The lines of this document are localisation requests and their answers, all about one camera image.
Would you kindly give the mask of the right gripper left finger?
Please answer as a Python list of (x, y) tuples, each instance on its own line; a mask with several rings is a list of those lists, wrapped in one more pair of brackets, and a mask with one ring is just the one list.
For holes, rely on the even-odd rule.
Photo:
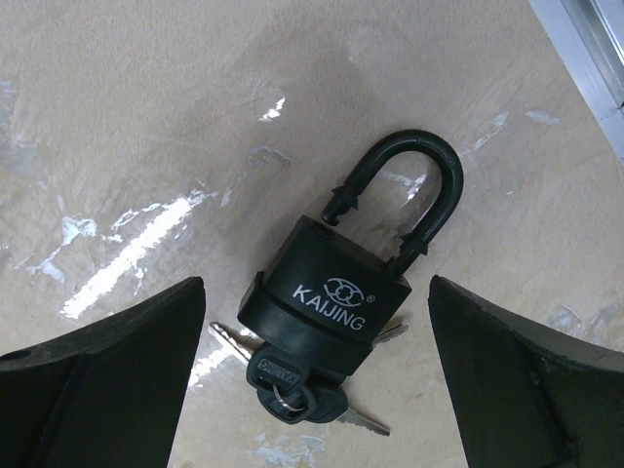
[(205, 313), (190, 277), (3, 355), (2, 466), (167, 466)]

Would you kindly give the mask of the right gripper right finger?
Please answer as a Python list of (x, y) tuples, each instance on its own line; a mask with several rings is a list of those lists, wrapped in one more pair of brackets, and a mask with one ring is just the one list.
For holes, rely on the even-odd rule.
[(622, 466), (622, 353), (440, 276), (428, 306), (469, 466)]

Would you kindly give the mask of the black padlock key bunch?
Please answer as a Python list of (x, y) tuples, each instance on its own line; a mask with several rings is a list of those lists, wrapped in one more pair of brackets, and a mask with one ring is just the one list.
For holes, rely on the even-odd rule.
[(350, 408), (341, 384), (376, 345), (406, 332), (407, 324), (398, 322), (384, 330), (375, 319), (367, 328), (360, 317), (349, 326), (292, 310), (270, 313), (265, 324), (259, 319), (250, 319), (250, 323), (259, 326), (264, 339), (256, 347), (218, 322), (211, 322), (210, 330), (245, 361), (248, 383), (274, 417), (287, 424), (338, 420), (382, 436), (390, 434), (385, 425)]

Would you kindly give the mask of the black padlock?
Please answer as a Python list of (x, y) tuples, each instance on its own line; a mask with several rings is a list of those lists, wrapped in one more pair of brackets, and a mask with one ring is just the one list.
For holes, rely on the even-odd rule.
[[(341, 215), (394, 156), (416, 152), (439, 168), (440, 192), (397, 256), (387, 261), (334, 231)], [(355, 166), (316, 221), (302, 216), (241, 301), (239, 322), (317, 370), (349, 376), (411, 292), (406, 271), (448, 221), (460, 200), (463, 169), (441, 137), (403, 130), (378, 141)]]

